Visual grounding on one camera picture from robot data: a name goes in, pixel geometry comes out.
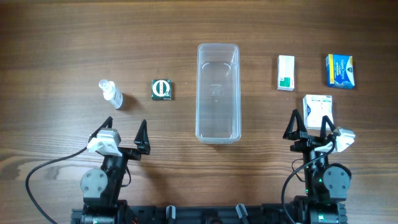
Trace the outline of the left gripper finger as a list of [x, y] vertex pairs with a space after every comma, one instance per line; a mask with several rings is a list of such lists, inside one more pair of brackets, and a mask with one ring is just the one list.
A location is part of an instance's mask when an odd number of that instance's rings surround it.
[[109, 117], [105, 120], [105, 122], [104, 122], [96, 131], [94, 131], [94, 132], [90, 135], [88, 141], [91, 141], [93, 138], [97, 137], [97, 134], [99, 133], [99, 131], [100, 131], [102, 128], [112, 128], [112, 126], [113, 126], [113, 118], [112, 118], [111, 116], [109, 116]]
[[134, 139], [134, 144], [137, 146], [137, 150], [141, 154], [150, 154], [150, 142], [147, 133], [147, 121], [144, 119], [139, 127], [139, 130]]

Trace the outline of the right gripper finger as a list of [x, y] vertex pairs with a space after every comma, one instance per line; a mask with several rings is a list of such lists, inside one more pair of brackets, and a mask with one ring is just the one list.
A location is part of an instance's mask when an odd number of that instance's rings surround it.
[[327, 115], [324, 115], [322, 117], [322, 124], [321, 124], [321, 129], [320, 129], [320, 137], [321, 138], [326, 138], [327, 129], [329, 129], [331, 132], [333, 132], [336, 129], [336, 127], [333, 124], [333, 122], [330, 120], [330, 118]]
[[287, 125], [283, 139], [299, 140], [306, 138], [308, 135], [307, 129], [304, 125], [302, 116], [298, 109], [292, 111], [290, 121]]

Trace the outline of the white blue medicine box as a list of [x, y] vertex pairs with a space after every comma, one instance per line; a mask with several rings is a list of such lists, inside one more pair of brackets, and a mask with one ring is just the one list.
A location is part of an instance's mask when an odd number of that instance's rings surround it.
[[303, 122], [307, 129], [320, 130], [322, 118], [327, 115], [333, 122], [332, 96], [305, 95], [303, 98]]

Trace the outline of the small white spray bottle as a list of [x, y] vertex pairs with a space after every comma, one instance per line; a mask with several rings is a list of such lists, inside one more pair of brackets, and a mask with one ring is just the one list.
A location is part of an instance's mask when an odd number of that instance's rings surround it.
[[103, 91], [103, 97], [106, 101], [118, 110], [123, 104], [123, 94], [116, 86], [115, 82], [109, 80], [101, 80], [99, 87]]

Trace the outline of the green square box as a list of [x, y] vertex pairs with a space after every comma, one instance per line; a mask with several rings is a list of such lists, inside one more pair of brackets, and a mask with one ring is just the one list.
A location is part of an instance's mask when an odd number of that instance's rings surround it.
[[171, 80], [152, 80], [152, 99], [153, 100], [171, 100], [172, 82]]

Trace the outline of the blue yellow VapoDrops box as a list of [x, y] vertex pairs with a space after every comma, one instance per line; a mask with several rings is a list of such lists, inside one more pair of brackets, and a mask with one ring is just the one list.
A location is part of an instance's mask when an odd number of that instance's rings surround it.
[[326, 62], [326, 85], [333, 88], [353, 89], [353, 57], [350, 55], [328, 54]]

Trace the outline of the white green medicine box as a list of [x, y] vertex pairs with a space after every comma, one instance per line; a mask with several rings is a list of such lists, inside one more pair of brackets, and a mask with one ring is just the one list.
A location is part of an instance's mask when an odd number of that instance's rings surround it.
[[293, 91], [295, 88], [294, 78], [295, 57], [291, 55], [280, 55], [277, 59], [277, 89]]

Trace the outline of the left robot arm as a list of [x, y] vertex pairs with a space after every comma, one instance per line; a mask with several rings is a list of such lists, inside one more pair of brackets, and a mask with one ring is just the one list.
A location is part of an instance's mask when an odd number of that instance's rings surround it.
[[121, 147], [121, 137], [112, 128], [113, 118], [106, 121], [90, 136], [89, 152], [103, 156], [99, 169], [87, 171], [81, 178], [83, 209], [72, 212], [72, 223], [139, 223], [137, 215], [129, 208], [126, 200], [118, 199], [125, 174], [130, 171], [128, 161], [140, 161], [143, 154], [150, 154], [147, 121], [143, 120], [134, 139], [135, 148]]

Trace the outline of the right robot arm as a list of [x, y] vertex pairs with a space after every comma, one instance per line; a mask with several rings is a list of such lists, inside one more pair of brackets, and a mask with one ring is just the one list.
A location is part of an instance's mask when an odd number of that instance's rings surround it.
[[[354, 143], [352, 130], [336, 127], [327, 115], [322, 118], [320, 135], [308, 133], [297, 109], [292, 111], [283, 138], [294, 142], [292, 152], [302, 153], [303, 164], [293, 170], [283, 184], [281, 204], [288, 223], [346, 223], [345, 205], [352, 178], [351, 171], [338, 163], [330, 164], [328, 156], [343, 152]], [[285, 203], [290, 180], [304, 172], [305, 196]]]

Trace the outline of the clear plastic container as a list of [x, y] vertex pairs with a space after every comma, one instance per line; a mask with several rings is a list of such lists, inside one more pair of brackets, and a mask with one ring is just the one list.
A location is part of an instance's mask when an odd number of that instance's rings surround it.
[[204, 43], [197, 54], [195, 135], [203, 144], [241, 138], [240, 54], [236, 44]]

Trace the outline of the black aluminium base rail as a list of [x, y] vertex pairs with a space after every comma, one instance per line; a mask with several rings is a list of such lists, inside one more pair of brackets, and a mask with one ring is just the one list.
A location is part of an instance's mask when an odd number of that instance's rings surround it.
[[[321, 205], [318, 208], [300, 208], [287, 205], [287, 210], [295, 223], [343, 223], [347, 224], [345, 205]], [[289, 223], [282, 205], [262, 204], [230, 207], [168, 207], [133, 206], [126, 219], [117, 214], [83, 214], [83, 210], [73, 210], [72, 223], [205, 223], [210, 217], [223, 223]]]

